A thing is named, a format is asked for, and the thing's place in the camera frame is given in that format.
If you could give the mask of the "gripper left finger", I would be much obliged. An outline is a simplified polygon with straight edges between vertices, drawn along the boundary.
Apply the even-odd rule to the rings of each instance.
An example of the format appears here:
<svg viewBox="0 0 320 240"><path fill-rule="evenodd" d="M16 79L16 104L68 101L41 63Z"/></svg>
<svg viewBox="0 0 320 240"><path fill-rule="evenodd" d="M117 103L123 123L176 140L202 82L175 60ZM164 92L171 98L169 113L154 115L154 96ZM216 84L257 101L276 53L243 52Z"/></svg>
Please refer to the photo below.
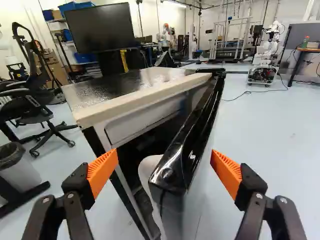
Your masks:
<svg viewBox="0 0 320 240"><path fill-rule="evenodd" d="M66 221L72 240L92 240L93 234L85 212L90 210L118 165L118 155L112 149L94 161L84 162L61 184L63 195L39 198L29 215L22 239L55 240Z"/></svg>

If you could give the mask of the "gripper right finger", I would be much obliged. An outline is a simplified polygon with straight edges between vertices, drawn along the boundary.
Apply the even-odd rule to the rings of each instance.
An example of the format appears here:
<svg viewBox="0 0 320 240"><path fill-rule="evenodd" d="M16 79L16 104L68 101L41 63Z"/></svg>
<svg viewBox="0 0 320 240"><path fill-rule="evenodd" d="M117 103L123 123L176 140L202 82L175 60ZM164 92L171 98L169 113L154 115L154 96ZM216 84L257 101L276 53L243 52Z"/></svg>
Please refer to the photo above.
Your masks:
<svg viewBox="0 0 320 240"><path fill-rule="evenodd" d="M295 203L282 195L268 197L268 184L249 165L238 164L216 150L211 153L210 164L244 213L235 239L259 239L263 222L267 222L273 240L307 238Z"/></svg>

